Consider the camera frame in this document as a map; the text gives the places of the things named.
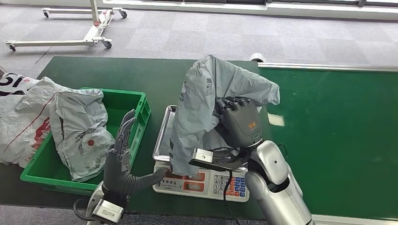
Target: white wheeled stand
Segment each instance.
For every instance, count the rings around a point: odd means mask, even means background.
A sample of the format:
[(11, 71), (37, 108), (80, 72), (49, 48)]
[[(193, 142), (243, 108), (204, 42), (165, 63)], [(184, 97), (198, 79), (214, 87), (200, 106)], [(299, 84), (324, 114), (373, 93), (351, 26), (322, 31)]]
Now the white wheeled stand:
[(111, 39), (102, 37), (102, 32), (109, 25), (113, 15), (119, 12), (123, 18), (127, 17), (127, 11), (120, 7), (98, 11), (96, 0), (90, 0), (91, 9), (56, 9), (42, 8), (44, 16), (48, 18), (50, 14), (91, 14), (93, 26), (90, 28), (83, 40), (68, 41), (6, 41), (6, 45), (13, 51), (16, 47), (26, 46), (76, 46), (76, 45), (96, 45), (101, 41), (106, 48), (111, 48)]

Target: orange label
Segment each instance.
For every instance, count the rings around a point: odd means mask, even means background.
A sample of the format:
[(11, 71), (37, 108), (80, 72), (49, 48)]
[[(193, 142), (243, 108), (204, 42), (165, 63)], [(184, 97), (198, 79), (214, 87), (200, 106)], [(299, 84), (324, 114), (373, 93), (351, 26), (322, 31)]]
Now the orange label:
[(249, 129), (253, 129), (257, 126), (257, 124), (255, 122), (250, 123), (249, 125), (247, 125), (249, 127)]

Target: gray plastic bag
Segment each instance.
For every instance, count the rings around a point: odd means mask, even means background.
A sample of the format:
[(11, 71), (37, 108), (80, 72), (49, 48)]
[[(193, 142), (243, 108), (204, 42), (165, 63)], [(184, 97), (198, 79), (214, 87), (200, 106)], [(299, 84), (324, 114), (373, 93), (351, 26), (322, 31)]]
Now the gray plastic bag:
[(199, 168), (189, 165), (195, 148), (227, 147), (214, 130), (217, 97), (251, 98), (258, 109), (279, 104), (279, 86), (266, 78), (208, 55), (193, 64), (185, 76), (176, 115), (171, 129), (169, 150), (172, 171), (178, 175), (195, 175)]
[(98, 89), (63, 90), (50, 105), (50, 126), (62, 163), (72, 180), (83, 182), (104, 169), (115, 142), (106, 130), (108, 114)]

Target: scale keypad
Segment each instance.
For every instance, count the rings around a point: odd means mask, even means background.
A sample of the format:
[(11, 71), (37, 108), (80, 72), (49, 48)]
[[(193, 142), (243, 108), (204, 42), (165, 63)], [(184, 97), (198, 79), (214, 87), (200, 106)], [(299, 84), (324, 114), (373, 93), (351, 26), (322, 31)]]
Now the scale keypad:
[[(227, 185), (229, 178), (230, 178), (229, 176), (214, 175), (213, 193), (218, 195), (223, 195), (224, 188)], [(225, 194), (236, 197), (245, 197), (246, 195), (245, 179), (243, 177), (232, 177), (231, 183)]]

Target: red display panel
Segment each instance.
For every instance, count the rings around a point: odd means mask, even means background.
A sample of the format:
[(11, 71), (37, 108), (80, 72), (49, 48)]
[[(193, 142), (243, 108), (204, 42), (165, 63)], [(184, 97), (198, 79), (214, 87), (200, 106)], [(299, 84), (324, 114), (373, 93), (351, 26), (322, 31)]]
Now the red display panel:
[(205, 184), (186, 181), (184, 182), (184, 190), (202, 192), (205, 189)]
[(194, 181), (205, 181), (205, 174), (204, 173), (198, 173), (192, 177), (185, 176), (185, 180), (194, 180)]
[(181, 179), (181, 180), (184, 179), (184, 176), (172, 174), (170, 170), (167, 170), (166, 176), (165, 176), (165, 177), (167, 177), (167, 178)]

